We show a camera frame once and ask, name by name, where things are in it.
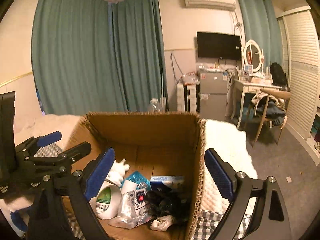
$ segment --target mirror frame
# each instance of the mirror frame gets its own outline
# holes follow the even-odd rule
[[[259,65],[253,69],[253,72],[257,72],[260,70],[261,66],[262,66],[262,52],[261,52],[261,49],[259,47],[259,45],[254,41],[254,40],[248,40],[244,46],[244,49],[243,49],[243,52],[242,52],[242,57],[244,58],[244,64],[248,65],[248,59],[247,59],[247,56],[246,56],[246,52],[247,52],[247,49],[250,45],[253,45],[257,48],[258,52],[259,52],[259,58],[260,58],[260,62],[259,62]]]

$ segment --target refrigerator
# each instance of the refrigerator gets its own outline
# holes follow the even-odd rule
[[[228,72],[200,70],[200,117],[224,121],[227,107]]]

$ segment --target large clear water bottle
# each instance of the large clear water bottle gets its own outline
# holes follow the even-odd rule
[[[148,112],[160,112],[161,111],[161,104],[158,102],[158,99],[152,98],[150,100],[150,105],[148,106]]]

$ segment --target white plush toy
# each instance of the white plush toy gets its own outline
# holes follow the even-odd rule
[[[129,164],[124,164],[124,163],[125,163],[125,159],[123,159],[119,163],[115,161],[106,177],[106,180],[109,180],[114,184],[116,184],[118,187],[120,187],[121,182],[123,181],[123,177],[125,176],[125,173],[130,168]]]

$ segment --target wall-mounted air conditioner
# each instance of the wall-mounted air conditioner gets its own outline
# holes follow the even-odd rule
[[[186,7],[212,8],[220,10],[234,11],[236,0],[185,0]]]

